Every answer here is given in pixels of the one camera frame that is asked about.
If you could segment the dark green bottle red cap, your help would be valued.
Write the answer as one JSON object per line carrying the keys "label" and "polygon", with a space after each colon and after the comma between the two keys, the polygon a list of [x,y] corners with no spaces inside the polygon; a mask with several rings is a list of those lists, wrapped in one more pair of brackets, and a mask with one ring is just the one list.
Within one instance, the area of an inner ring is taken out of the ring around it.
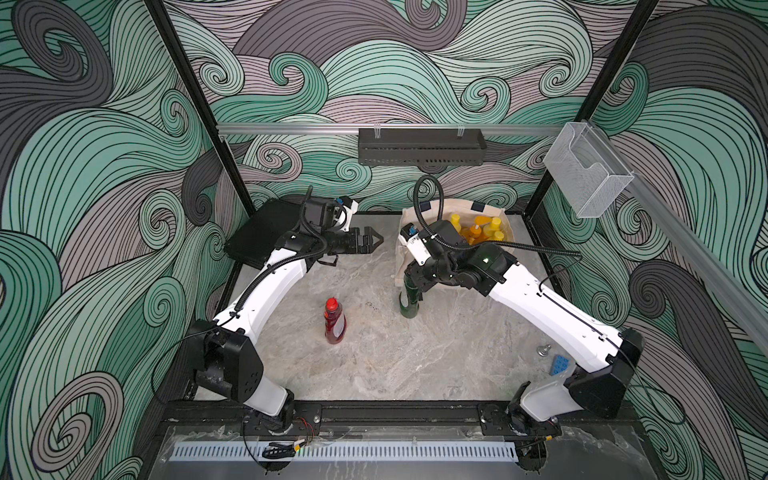
{"label": "dark green bottle red cap", "polygon": [[407,319],[415,318],[419,311],[421,292],[413,279],[405,274],[402,291],[399,295],[400,313]]}

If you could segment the large orange dish soap bottle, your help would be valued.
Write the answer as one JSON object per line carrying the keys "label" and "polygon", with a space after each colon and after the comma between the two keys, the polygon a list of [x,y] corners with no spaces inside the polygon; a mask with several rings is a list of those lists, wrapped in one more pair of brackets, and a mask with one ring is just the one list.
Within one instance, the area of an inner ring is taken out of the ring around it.
{"label": "large orange dish soap bottle", "polygon": [[490,217],[477,216],[474,219],[474,223],[462,230],[462,235],[468,241],[470,245],[474,245],[478,242],[482,242],[486,236],[483,228],[491,221]]}

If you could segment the beige canvas shopping bag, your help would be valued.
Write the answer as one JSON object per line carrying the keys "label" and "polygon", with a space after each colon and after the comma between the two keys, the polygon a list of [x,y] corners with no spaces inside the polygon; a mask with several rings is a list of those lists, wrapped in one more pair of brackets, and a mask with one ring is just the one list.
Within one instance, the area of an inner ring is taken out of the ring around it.
{"label": "beige canvas shopping bag", "polygon": [[[420,208],[422,209],[422,215],[428,223],[432,223],[435,220],[437,220],[437,212],[438,212],[438,202],[439,200],[431,200],[431,201],[422,201],[420,204]],[[442,215],[443,220],[450,220],[452,215],[458,215],[459,216],[459,223],[461,226],[461,231],[468,230],[470,227],[473,227],[475,224],[479,225],[481,228],[485,226],[486,224],[493,223],[491,220],[493,218],[499,218],[500,220],[498,222],[495,222],[498,224],[499,229],[504,234],[504,240],[505,241],[514,241],[514,232],[510,225],[510,222],[507,218],[507,215],[505,211],[502,208],[494,207],[489,204],[479,202],[479,201],[471,201],[466,199],[459,199],[459,198],[448,198],[444,201],[444,212]],[[483,217],[486,220],[488,220],[485,223],[477,223],[477,218]],[[399,226],[397,233],[399,235],[399,230],[406,226],[407,224],[413,224],[413,226],[416,227],[417,230],[421,229],[421,226],[417,220],[416,214],[415,214],[415,208],[413,206],[410,206],[408,208],[404,208],[402,210],[402,215],[400,217]],[[400,242],[399,239],[395,240],[395,274],[394,274],[394,285],[396,287],[402,287],[403,286],[403,278],[405,274],[406,267],[410,262],[414,260],[411,253],[408,251],[406,246]]]}

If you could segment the red liquid bottle red cap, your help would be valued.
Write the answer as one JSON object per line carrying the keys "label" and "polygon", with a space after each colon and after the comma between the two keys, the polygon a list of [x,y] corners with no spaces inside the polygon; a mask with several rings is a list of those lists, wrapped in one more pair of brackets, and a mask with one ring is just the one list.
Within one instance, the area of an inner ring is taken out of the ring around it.
{"label": "red liquid bottle red cap", "polygon": [[325,337],[330,344],[338,344],[344,338],[347,322],[342,304],[335,297],[325,303]]}

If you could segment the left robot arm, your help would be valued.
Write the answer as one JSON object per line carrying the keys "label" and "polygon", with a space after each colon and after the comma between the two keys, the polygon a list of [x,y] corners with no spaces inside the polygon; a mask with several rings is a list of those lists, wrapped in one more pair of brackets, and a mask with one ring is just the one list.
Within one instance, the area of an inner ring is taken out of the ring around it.
{"label": "left robot arm", "polygon": [[294,395],[265,376],[256,351],[263,327],[290,289],[324,255],[370,254],[383,241],[370,226],[324,233],[286,232],[237,299],[213,320],[198,320],[191,327],[195,382],[262,414],[268,429],[288,430],[293,422]]}

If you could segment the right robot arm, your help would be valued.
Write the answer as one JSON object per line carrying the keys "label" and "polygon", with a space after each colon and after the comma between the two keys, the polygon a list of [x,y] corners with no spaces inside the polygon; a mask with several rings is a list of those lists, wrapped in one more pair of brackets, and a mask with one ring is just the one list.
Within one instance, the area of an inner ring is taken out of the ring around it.
{"label": "right robot arm", "polygon": [[567,352],[570,367],[547,380],[523,383],[508,404],[506,415],[517,434],[539,436],[556,417],[576,411],[615,418],[643,352],[642,335],[598,321],[548,288],[512,254],[516,243],[471,245],[443,217],[427,222],[419,199],[426,182],[439,181],[430,174],[416,181],[417,221],[398,236],[413,258],[404,272],[401,314],[415,317],[424,293],[436,285],[474,290],[521,315]]}

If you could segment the black case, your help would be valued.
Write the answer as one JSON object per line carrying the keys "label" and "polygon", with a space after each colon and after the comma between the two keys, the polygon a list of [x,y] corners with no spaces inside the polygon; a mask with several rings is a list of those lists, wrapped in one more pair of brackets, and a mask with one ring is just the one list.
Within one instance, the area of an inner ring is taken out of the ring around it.
{"label": "black case", "polygon": [[298,224],[299,212],[299,204],[267,201],[227,241],[225,253],[236,262],[263,268],[280,237]]}

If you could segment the small metal bolt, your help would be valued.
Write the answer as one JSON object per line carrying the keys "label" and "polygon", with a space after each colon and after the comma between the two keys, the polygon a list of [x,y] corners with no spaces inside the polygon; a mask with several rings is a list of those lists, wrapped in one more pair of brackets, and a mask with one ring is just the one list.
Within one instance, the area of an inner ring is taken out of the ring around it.
{"label": "small metal bolt", "polygon": [[545,358],[549,355],[551,348],[552,348],[551,344],[540,345],[536,348],[536,353],[538,356]]}

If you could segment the blue toy brick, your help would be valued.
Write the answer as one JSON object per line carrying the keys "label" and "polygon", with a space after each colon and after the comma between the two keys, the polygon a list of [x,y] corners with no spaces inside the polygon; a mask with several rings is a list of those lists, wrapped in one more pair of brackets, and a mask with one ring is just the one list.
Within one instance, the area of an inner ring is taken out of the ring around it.
{"label": "blue toy brick", "polygon": [[570,360],[568,358],[566,358],[563,355],[556,354],[552,360],[550,375],[551,376],[560,375],[566,372],[569,366],[570,366]]}

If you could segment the black wall shelf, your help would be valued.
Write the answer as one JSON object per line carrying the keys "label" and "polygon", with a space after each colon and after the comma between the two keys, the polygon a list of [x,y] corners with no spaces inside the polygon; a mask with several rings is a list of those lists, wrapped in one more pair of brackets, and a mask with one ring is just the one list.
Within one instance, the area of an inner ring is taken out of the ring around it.
{"label": "black wall shelf", "polygon": [[357,140],[358,160],[366,166],[476,166],[487,153],[482,131],[464,127],[365,128]]}

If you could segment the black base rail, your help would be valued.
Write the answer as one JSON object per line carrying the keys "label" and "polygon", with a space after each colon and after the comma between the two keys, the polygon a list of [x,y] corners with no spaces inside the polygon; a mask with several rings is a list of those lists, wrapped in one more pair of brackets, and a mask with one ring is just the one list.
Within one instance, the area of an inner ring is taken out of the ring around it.
{"label": "black base rail", "polygon": [[248,436],[267,438],[283,433],[329,437],[354,427],[458,427],[517,440],[554,437],[566,427],[637,426],[639,418],[628,403],[622,404],[614,419],[578,411],[535,423],[523,420],[507,401],[297,400],[293,404],[292,422],[284,424],[231,401],[174,401],[166,408],[162,424],[225,425],[236,431],[244,430]]}

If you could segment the clear plastic wall bin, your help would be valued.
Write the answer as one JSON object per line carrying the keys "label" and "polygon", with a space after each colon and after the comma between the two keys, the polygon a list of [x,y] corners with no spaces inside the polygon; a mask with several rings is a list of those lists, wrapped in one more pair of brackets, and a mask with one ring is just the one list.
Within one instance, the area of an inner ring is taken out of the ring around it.
{"label": "clear plastic wall bin", "polygon": [[634,172],[599,127],[565,124],[544,165],[578,218],[598,218],[634,179]]}

